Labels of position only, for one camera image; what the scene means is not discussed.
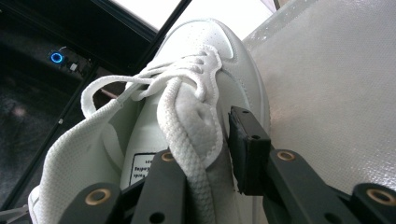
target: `blue led light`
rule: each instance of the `blue led light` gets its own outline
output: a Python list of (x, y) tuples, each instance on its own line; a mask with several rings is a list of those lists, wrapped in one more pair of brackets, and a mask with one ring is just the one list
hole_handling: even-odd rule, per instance
[(50, 60), (51, 60), (53, 63), (61, 63), (61, 62), (64, 61), (64, 56), (63, 56), (60, 52), (53, 52), (53, 53), (50, 55)]

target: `shoe label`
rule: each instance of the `shoe label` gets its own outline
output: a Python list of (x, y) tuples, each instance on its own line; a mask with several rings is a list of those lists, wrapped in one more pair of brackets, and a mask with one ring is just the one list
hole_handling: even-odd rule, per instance
[(132, 163), (131, 178), (129, 185), (136, 183), (149, 174), (149, 167), (155, 153), (136, 153), (134, 154), (134, 161)]

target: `white shoelace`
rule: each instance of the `white shoelace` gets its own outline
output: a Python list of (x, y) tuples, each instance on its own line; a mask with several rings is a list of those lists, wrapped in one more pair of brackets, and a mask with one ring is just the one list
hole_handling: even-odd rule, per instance
[(195, 85), (194, 95), (200, 102), (203, 102), (206, 98), (206, 87), (202, 76), (204, 71), (199, 66), (204, 63), (199, 57), (205, 57), (206, 52), (202, 49), (196, 52), (172, 62), (153, 61), (134, 77), (101, 77), (84, 90), (81, 97), (81, 106), (84, 116), (86, 118), (89, 117), (96, 111), (92, 102), (93, 94), (112, 82), (132, 82), (133, 86), (147, 84), (148, 88), (146, 90), (136, 90), (131, 95), (136, 101), (149, 97), (165, 88), (157, 108), (160, 128), (165, 134), (174, 158), (187, 177), (198, 223), (213, 224), (216, 222), (215, 212), (205, 166), (193, 148), (183, 126), (178, 121), (174, 106), (177, 92), (182, 82), (189, 82)]

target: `white surface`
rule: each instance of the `white surface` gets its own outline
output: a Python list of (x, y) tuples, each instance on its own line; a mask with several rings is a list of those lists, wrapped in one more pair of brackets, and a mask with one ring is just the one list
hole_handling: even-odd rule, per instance
[[(131, 12), (157, 31), (178, 4), (177, 0), (110, 1)], [(213, 18), (226, 24), (240, 39), (244, 39), (271, 15), (271, 10), (261, 0), (193, 0), (176, 25), (197, 18)]]
[(169, 18), (178, 0), (109, 0), (145, 21), (153, 30), (160, 30)]
[(276, 12), (274, 0), (262, 0), (262, 2), (270, 9), (271, 12)]
[(396, 2), (292, 1), (245, 40), (268, 93), (275, 148), (332, 187), (396, 189)]

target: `shoe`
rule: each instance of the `shoe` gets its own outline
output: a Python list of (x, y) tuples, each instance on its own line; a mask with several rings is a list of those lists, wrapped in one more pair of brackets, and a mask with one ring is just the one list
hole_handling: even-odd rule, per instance
[[(115, 81), (130, 84), (96, 110), (93, 94)], [(232, 105), (250, 110), (269, 132), (265, 89), (242, 42), (219, 21), (179, 25), (140, 74), (102, 77), (82, 93), (86, 119), (51, 147), (39, 193), (30, 196), (35, 223), (57, 223), (91, 184), (127, 188), (149, 172), (144, 161), (167, 148), (189, 183), (189, 221), (256, 223), (261, 202), (234, 189), (226, 143)]]

